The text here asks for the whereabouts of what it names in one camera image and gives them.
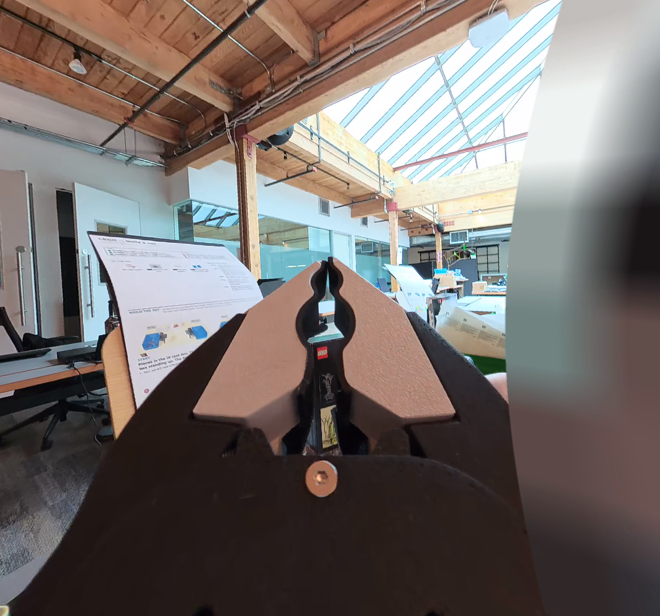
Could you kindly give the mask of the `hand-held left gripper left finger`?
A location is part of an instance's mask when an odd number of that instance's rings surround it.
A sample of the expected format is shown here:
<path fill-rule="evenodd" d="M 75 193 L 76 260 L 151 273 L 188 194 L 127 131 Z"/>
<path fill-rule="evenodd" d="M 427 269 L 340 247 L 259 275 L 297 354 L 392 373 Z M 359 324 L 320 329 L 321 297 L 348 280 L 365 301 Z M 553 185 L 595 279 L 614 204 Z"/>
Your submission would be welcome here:
<path fill-rule="evenodd" d="M 311 380 L 309 339 L 321 327 L 327 262 L 312 263 L 249 309 L 194 407 L 196 419 L 265 433 L 276 454 L 302 418 L 298 396 Z"/>

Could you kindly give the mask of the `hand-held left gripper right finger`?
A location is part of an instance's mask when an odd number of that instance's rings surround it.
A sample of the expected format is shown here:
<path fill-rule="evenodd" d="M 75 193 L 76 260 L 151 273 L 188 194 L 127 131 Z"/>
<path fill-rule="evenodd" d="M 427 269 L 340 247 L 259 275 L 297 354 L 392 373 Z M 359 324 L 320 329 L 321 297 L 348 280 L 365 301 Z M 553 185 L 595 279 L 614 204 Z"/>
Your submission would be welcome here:
<path fill-rule="evenodd" d="M 329 259 L 328 274 L 343 337 L 341 454 L 438 455 L 431 434 L 455 409 L 407 313 L 338 259 Z"/>

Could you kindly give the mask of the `black lego set box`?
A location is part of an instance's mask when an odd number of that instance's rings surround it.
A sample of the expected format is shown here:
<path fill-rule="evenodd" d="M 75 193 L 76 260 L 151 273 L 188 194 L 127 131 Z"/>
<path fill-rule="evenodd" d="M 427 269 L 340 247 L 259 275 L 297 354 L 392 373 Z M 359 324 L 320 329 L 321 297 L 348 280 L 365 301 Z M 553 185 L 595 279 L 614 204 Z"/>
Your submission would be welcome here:
<path fill-rule="evenodd" d="M 323 333 L 309 340 L 311 345 L 313 410 L 308 451 L 313 455 L 341 455 L 337 434 L 337 377 L 342 335 Z"/>

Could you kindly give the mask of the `white printed sheet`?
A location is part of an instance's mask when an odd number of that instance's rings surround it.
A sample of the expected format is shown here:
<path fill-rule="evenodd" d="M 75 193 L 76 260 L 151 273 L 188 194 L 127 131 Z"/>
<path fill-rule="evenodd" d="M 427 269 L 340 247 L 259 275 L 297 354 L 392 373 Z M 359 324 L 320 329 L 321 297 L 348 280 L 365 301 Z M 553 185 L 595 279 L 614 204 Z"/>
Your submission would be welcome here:
<path fill-rule="evenodd" d="M 428 302 L 433 292 L 426 281 L 411 265 L 386 264 L 385 269 L 391 274 L 399 285 L 396 294 L 397 302 L 407 312 L 419 315 L 425 322 L 428 321 Z"/>

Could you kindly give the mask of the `flat cardboard boxes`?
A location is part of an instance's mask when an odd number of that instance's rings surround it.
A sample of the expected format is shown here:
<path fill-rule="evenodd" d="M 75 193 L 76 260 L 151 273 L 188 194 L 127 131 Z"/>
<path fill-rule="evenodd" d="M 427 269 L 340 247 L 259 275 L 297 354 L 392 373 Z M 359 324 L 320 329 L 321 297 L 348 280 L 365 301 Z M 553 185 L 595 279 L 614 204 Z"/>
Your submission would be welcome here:
<path fill-rule="evenodd" d="M 506 297 L 468 296 L 441 306 L 436 331 L 465 355 L 506 358 Z"/>

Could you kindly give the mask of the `white instruction poster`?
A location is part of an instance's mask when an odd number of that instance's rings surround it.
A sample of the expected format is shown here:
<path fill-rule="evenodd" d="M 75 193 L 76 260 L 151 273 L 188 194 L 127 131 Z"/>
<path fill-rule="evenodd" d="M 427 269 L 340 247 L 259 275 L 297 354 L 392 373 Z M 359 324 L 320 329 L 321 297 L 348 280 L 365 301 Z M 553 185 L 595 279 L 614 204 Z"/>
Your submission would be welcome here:
<path fill-rule="evenodd" d="M 229 249 L 88 233 L 118 305 L 136 407 L 234 315 L 262 300 Z"/>

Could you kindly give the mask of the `wooden poster stand board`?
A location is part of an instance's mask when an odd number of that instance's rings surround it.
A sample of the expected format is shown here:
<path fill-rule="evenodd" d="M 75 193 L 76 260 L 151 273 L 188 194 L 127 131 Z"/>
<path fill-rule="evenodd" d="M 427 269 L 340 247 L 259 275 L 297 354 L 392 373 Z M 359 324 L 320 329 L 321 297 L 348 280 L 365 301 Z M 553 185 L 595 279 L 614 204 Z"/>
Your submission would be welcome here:
<path fill-rule="evenodd" d="M 101 350 L 113 438 L 117 439 L 136 412 L 121 326 L 105 338 Z"/>

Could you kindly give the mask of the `black office chair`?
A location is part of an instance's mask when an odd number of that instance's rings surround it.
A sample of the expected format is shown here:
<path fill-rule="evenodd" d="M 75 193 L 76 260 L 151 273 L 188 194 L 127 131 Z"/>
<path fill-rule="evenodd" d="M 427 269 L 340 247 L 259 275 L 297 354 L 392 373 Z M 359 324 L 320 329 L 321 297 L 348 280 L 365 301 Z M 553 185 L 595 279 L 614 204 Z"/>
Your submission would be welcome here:
<path fill-rule="evenodd" d="M 74 412 L 82 413 L 86 415 L 89 414 L 92 417 L 94 423 L 98 423 L 96 420 L 99 419 L 99 421 L 103 425 L 110 425 L 111 424 L 110 412 L 107 409 L 104 409 L 103 407 L 104 404 L 105 401 L 102 398 L 92 398 L 91 400 L 86 401 L 82 404 L 73 402 L 68 399 L 58 400 L 53 405 L 43 409 L 42 411 L 37 412 L 37 414 L 34 414 L 31 417 L 24 419 L 23 421 L 20 421 L 19 423 L 9 427 L 8 429 L 2 430 L 1 447 L 3 448 L 6 446 L 9 436 L 15 433 L 16 431 L 26 428 L 35 423 L 44 422 L 47 419 L 49 419 L 48 426 L 42 437 L 41 445 L 40 445 L 41 451 L 49 450 L 53 446 L 53 440 L 51 438 L 51 435 L 54 431 L 55 426 L 59 422 L 66 421 L 68 414 Z"/>

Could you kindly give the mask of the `wooden office desk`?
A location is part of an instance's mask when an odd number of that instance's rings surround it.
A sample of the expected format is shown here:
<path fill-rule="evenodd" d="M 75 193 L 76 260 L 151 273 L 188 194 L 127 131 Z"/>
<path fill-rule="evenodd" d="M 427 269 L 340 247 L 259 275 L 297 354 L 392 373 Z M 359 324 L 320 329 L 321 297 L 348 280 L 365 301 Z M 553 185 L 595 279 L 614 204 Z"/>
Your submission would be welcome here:
<path fill-rule="evenodd" d="M 105 386 L 103 364 L 57 361 L 60 348 L 43 356 L 1 364 L 1 416 L 45 406 Z"/>

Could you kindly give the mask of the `glass skylight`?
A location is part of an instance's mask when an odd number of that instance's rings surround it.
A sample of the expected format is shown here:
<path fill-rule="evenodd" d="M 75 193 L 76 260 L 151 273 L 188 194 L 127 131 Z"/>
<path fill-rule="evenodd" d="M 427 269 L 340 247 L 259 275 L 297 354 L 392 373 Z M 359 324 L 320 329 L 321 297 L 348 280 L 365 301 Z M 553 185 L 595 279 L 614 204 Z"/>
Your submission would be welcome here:
<path fill-rule="evenodd" d="M 514 19 L 490 47 L 466 41 L 324 112 L 391 166 L 526 133 L 561 3 Z"/>

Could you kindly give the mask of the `black ceiling pipe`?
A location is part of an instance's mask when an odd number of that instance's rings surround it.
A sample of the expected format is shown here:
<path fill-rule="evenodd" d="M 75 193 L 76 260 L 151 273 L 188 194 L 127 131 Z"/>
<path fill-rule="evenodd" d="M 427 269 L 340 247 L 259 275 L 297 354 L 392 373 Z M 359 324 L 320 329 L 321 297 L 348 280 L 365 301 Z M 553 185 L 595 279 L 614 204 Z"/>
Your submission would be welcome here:
<path fill-rule="evenodd" d="M 231 38 L 232 33 L 238 30 L 249 18 L 257 14 L 257 12 L 267 3 L 269 0 L 256 0 L 253 3 L 250 3 L 243 14 L 236 18 L 229 26 L 220 32 L 220 34 L 214 38 L 208 45 L 206 45 L 202 51 L 194 57 L 188 64 L 186 64 L 175 76 L 173 76 L 169 81 L 164 84 L 160 89 L 158 89 L 141 107 L 139 107 L 135 112 L 132 113 L 118 128 L 113 131 L 101 144 L 101 147 L 105 147 L 112 139 L 114 139 L 120 132 L 126 129 L 129 125 L 133 125 L 137 118 L 144 114 L 152 104 L 159 100 L 163 95 L 169 92 L 169 90 L 186 76 L 196 65 L 202 62 L 203 59 L 208 57 L 221 43 L 223 43 L 228 38 Z"/>

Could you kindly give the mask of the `white ceiling device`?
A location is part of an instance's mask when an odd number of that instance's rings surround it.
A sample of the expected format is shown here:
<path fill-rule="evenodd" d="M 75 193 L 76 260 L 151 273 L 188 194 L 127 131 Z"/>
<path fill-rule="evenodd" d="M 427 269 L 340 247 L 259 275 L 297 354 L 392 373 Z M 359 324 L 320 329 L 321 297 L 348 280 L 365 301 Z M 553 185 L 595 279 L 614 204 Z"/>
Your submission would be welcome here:
<path fill-rule="evenodd" d="M 468 39 L 476 49 L 487 48 L 498 42 L 508 30 L 509 14 L 506 8 L 501 8 L 471 22 Z"/>

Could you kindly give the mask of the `wooden support post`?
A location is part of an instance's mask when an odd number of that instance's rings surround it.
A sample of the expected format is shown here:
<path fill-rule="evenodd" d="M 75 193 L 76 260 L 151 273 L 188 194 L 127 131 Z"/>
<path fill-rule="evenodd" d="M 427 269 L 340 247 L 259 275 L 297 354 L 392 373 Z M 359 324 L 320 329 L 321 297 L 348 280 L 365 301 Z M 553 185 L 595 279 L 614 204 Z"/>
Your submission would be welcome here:
<path fill-rule="evenodd" d="M 257 206 L 257 150 L 253 137 L 240 126 L 235 133 L 240 259 L 256 279 L 261 278 L 260 231 Z"/>

